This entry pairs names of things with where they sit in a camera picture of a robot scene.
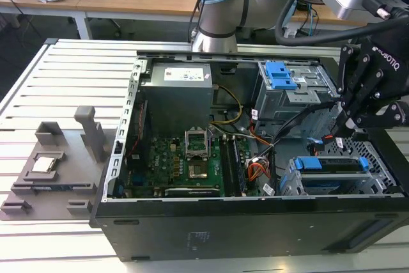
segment green circuit board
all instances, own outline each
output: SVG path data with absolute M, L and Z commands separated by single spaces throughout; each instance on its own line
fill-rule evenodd
M 190 138 L 189 149 L 204 150 L 203 140 Z M 156 137 L 151 140 L 148 165 L 145 171 L 130 170 L 128 188 L 132 188 L 132 197 L 161 197 L 168 188 L 218 189 L 224 197 L 224 181 L 220 157 L 220 140 L 210 139 L 210 155 L 199 162 L 186 159 L 185 139 Z M 245 160 L 250 157 L 249 144 L 245 138 L 237 139 L 237 148 L 243 169 Z

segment motherboard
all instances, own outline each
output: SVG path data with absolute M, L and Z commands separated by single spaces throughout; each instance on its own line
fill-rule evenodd
M 146 167 L 128 170 L 125 191 L 133 198 L 184 198 L 257 194 L 248 182 L 246 138 L 209 137 L 205 158 L 189 157 L 184 137 L 154 137 Z M 203 140 L 190 137 L 188 150 L 204 150 Z

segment collaborative robot arm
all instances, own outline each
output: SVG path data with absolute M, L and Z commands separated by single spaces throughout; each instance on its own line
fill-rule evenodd
M 236 52 L 235 29 L 273 27 L 279 44 L 299 46 L 359 38 L 341 50 L 339 116 L 332 134 L 349 137 L 364 128 L 409 125 L 409 0 L 323 0 L 344 20 L 366 27 L 327 35 L 285 38 L 282 25 L 295 0 L 206 0 L 193 50 Z

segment label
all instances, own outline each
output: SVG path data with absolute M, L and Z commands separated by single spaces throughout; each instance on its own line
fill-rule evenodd
M 395 70 L 399 70 L 401 67 L 401 64 L 399 62 L 397 62 L 390 54 L 387 54 L 384 51 L 381 51 L 379 48 L 377 47 L 373 47 L 372 48 L 373 51 L 377 51 L 380 53 L 381 56 L 383 56 L 383 58 L 389 63 L 389 65 Z
M 271 188 L 267 183 L 264 184 L 263 190 L 264 190 L 264 192 L 266 192 L 269 196 L 274 195 L 274 189 Z
M 336 137 L 337 145 L 339 148 L 344 148 L 343 140 L 340 137 Z
M 209 231 L 191 231 L 187 233 L 187 250 L 195 252 L 210 239 Z
M 251 118 L 255 121 L 258 120 L 258 111 L 255 109 L 251 109 Z
M 293 77 L 294 82 L 306 83 L 304 77 Z
M 199 67 L 168 67 L 165 81 L 204 81 L 203 69 Z
M 46 191 L 51 191 L 51 187 L 33 187 L 34 190 L 46 190 Z

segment floor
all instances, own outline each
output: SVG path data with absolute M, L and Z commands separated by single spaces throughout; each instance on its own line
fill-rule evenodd
M 6 26 L 0 30 L 0 100 L 7 94 L 21 72 L 27 67 L 46 38 L 78 38 L 75 24 L 65 17 L 25 16 L 19 17 L 20 27 Z M 27 22 L 30 20 L 41 37 Z M 116 38 L 116 28 L 105 19 L 93 19 L 91 30 L 96 40 L 139 40 L 162 42 L 186 42 L 187 23 L 148 20 L 117 20 L 121 26 L 121 37 Z M 238 43 L 274 45 L 273 31 L 256 31 L 249 39 L 237 32 Z

